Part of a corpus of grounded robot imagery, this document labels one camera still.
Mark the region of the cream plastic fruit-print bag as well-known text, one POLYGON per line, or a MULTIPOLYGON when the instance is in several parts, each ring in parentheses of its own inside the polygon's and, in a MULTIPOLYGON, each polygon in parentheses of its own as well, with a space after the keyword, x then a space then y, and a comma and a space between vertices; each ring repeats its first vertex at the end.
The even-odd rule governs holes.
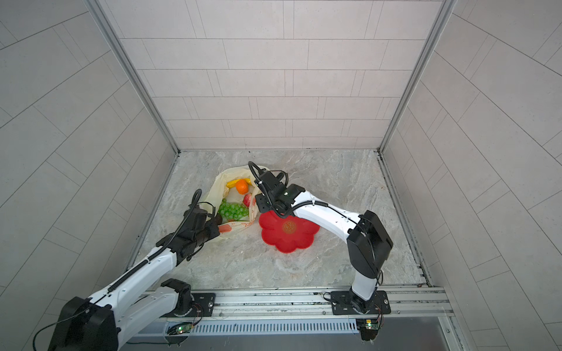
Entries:
MULTIPOLYGON (((231 189, 226 187, 226 184, 229 181, 240 178, 249 178, 252 181, 252 184, 249 186, 248 193, 252 194, 255 199, 257 195, 261 194, 261 191, 255 185, 256 179, 248 166, 228 168, 215 178, 215 182, 212 184, 210 190, 200 203, 202 209, 207 210, 209 213, 218 214, 219 207, 223 199, 226 199, 229 203, 243 203, 244 195, 240 195, 237 192, 236 187, 231 189)), ((247 221, 226 222, 222 220, 222 224, 219 226, 220 233, 235 234, 249 228, 255 222, 258 214, 260 213, 258 210, 257 200, 256 204, 249 208, 249 211, 250 216, 247 221)))

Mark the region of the red flower-shaped plastic plate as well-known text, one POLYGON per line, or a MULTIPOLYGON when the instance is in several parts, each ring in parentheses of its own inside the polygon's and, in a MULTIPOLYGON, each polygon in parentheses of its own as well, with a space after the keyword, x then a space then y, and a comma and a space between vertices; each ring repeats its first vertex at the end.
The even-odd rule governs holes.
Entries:
POLYGON ((258 223, 263 242, 284 254, 311 247, 321 229, 319 225, 295 216, 281 219, 273 211, 261 214, 258 223))

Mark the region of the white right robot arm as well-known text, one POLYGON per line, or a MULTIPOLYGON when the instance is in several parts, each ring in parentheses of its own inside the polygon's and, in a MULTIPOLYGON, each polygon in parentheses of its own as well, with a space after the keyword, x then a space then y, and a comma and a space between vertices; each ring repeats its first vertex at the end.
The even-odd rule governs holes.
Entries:
POLYGON ((331 232, 345 243, 355 276, 349 292, 334 292, 330 301, 358 314, 389 314, 386 294, 377 290, 394 244, 379 217, 372 211, 358 214, 320 200, 304 187, 289 184, 284 171, 249 166, 260 190, 256 203, 263 241, 289 254, 311 247, 320 229, 331 232))

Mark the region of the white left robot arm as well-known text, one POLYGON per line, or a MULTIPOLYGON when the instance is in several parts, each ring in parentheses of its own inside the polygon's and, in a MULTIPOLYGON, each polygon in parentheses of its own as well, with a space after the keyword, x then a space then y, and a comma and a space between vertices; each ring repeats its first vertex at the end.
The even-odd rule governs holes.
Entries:
POLYGON ((48 348, 50 350, 120 350, 156 319, 172 314, 194 314, 199 321, 203 307, 191 286, 178 279, 161 282, 180 263, 189 261, 203 245, 219 236, 222 217, 192 205, 181 225, 157 242, 136 266, 88 298, 74 297, 61 309, 48 348))

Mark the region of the orange tangerine fruit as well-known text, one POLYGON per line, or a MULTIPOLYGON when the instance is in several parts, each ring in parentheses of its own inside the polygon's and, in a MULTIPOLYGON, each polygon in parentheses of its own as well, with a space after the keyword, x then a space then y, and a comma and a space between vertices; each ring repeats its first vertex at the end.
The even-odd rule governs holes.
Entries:
POLYGON ((240 181, 237 184, 236 189, 240 195, 246 195, 249 192, 249 187, 244 181, 240 181))

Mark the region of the green grape bunch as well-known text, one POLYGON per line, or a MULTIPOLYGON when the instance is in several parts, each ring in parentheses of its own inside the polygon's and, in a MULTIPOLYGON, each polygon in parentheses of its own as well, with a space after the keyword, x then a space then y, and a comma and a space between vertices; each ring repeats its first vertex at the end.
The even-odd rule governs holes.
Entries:
POLYGON ((250 216, 249 208, 246 205, 243 203, 229 203, 226 199, 222 200, 218 213, 226 222, 247 221, 250 216))

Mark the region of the yellow banana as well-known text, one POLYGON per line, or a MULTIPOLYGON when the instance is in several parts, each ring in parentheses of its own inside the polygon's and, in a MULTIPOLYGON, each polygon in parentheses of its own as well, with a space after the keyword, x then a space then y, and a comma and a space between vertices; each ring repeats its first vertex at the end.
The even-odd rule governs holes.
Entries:
POLYGON ((244 182, 247 184, 247 186, 250 186, 250 185, 252 184, 252 181, 251 181, 249 178, 240 178, 240 179, 235 179, 235 180, 233 180, 233 181, 229 181, 229 182, 226 184, 226 187, 228 187, 229 189, 231 189, 231 188, 233 188, 233 187, 236 187, 237 184, 238 184, 240 181, 244 181, 244 182))

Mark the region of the left green circuit board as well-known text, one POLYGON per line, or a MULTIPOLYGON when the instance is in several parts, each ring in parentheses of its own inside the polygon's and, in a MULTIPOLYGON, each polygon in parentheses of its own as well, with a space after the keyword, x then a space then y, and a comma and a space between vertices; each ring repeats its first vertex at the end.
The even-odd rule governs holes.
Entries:
POLYGON ((167 334, 168 336, 179 336, 183 334, 189 334, 194 328, 192 323, 180 323, 174 326, 171 326, 167 334))

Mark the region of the green circuit board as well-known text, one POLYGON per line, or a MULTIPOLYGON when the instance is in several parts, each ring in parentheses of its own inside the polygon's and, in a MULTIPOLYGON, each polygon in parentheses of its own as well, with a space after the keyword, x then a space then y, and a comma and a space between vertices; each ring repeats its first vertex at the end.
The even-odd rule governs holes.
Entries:
POLYGON ((381 329, 381 321, 374 319, 356 319, 357 330, 364 342, 372 342, 381 329))
POLYGON ((179 336, 183 334, 189 334, 194 328, 192 323, 180 323, 174 326, 171 326, 167 334, 168 336, 179 336))

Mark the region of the right green circuit board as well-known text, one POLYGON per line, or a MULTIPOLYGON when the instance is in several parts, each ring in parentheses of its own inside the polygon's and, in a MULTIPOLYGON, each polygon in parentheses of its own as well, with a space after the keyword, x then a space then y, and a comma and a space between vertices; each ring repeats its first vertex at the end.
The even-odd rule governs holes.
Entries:
POLYGON ((381 329, 381 321, 374 319, 356 319, 357 330, 364 342, 372 342, 381 329))

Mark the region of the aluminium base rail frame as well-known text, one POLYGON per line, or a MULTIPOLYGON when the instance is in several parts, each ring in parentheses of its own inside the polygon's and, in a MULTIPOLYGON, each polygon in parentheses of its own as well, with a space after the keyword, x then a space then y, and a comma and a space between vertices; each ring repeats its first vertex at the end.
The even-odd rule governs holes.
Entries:
POLYGON ((453 308, 443 288, 427 285, 386 285, 390 313, 358 314, 341 308, 330 299, 332 293, 347 293, 346 288, 273 288, 248 290, 202 290, 194 293, 203 307, 199 321, 191 314, 161 317, 134 336, 131 344, 179 344, 196 336, 266 336, 305 334, 359 335, 356 319, 381 321, 381 329, 399 319, 437 320, 442 330, 450 328, 453 308), (192 323, 189 334, 168 336, 171 326, 192 323))

